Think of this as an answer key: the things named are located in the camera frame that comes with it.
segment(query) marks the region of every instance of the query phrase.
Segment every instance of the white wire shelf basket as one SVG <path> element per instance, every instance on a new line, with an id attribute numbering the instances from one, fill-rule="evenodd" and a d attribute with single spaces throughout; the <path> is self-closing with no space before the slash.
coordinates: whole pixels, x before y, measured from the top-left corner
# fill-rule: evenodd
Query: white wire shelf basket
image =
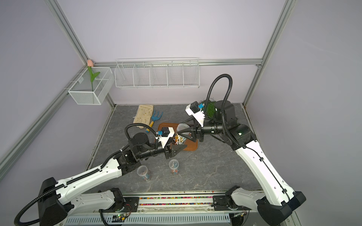
<path id="1" fill-rule="evenodd" d="M 91 75 L 87 68 L 74 82 L 68 93 L 79 105 L 101 105 L 114 83 L 114 76 L 109 67 L 92 67 L 92 72 L 100 72 L 94 79 L 93 86 Z"/>
<path id="2" fill-rule="evenodd" d="M 200 86 L 198 60 L 117 63 L 115 85 L 120 89 Z"/>

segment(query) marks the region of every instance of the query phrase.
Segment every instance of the ventilation grille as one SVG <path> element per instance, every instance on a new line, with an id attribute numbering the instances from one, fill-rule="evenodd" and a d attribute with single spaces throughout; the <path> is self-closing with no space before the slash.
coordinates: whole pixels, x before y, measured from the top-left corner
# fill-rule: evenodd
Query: ventilation grille
<path id="1" fill-rule="evenodd" d="M 113 214 L 105 219 L 109 225 L 119 225 L 112 222 Z M 230 223 L 228 213 L 206 213 L 206 214 L 135 214 L 125 220 L 123 224 L 190 224 L 190 223 Z M 68 225 L 104 225 L 101 217 L 92 216 L 70 216 L 64 226 Z"/>

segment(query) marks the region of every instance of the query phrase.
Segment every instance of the beige work glove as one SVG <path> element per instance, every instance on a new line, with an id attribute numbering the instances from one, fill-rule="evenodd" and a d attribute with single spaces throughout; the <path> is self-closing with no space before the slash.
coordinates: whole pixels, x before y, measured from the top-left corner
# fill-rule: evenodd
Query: beige work glove
<path id="1" fill-rule="evenodd" d="M 153 105 L 139 105 L 133 123 L 143 123 L 149 125 L 151 122 L 152 113 L 153 113 Z"/>

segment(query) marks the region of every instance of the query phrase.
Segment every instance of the green grass piece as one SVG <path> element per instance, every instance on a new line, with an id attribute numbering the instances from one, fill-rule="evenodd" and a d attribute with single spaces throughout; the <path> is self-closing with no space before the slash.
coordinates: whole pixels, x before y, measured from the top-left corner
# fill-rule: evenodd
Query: green grass piece
<path id="1" fill-rule="evenodd" d="M 206 109 L 206 115 L 209 117 L 209 118 L 212 118 L 214 116 L 214 113 L 215 113 L 215 101 L 214 100 L 209 100 L 209 102 L 207 103 L 207 109 Z"/>

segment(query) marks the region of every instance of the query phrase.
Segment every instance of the pink tulip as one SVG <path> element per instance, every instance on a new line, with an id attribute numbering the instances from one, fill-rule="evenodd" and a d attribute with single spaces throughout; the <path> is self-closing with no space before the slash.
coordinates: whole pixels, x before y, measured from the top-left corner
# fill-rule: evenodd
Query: pink tulip
<path id="1" fill-rule="evenodd" d="M 88 67 L 94 67 L 92 60 L 88 60 L 87 65 Z"/>

